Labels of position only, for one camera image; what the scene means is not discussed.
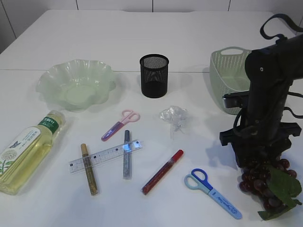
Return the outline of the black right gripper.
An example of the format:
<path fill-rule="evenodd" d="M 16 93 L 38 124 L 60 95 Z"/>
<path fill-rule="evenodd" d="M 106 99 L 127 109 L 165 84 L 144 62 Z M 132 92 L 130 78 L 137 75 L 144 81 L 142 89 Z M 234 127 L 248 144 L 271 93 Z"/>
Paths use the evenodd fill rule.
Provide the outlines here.
<path fill-rule="evenodd" d="M 290 136 L 298 137 L 302 128 L 295 122 L 282 122 L 284 110 L 292 111 L 284 104 L 276 104 L 268 110 L 263 106 L 249 112 L 246 105 L 224 104 L 226 109 L 238 108 L 234 125 L 219 134 L 222 146 L 232 145 L 239 167 L 247 167 L 253 161 L 273 161 L 291 147 Z"/>

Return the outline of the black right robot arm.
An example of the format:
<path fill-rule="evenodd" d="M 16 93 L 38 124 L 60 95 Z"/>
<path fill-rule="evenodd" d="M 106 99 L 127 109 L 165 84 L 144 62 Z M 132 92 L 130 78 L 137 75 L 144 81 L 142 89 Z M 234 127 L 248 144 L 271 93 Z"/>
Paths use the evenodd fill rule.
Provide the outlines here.
<path fill-rule="evenodd" d="M 223 146 L 232 145 L 238 167 L 273 161 L 291 147 L 289 136 L 301 134 L 297 123 L 282 122 L 289 88 L 303 77 L 303 37 L 280 39 L 253 50 L 245 60 L 250 80 L 246 92 L 223 96 L 226 108 L 239 107 L 233 128 L 220 133 Z"/>

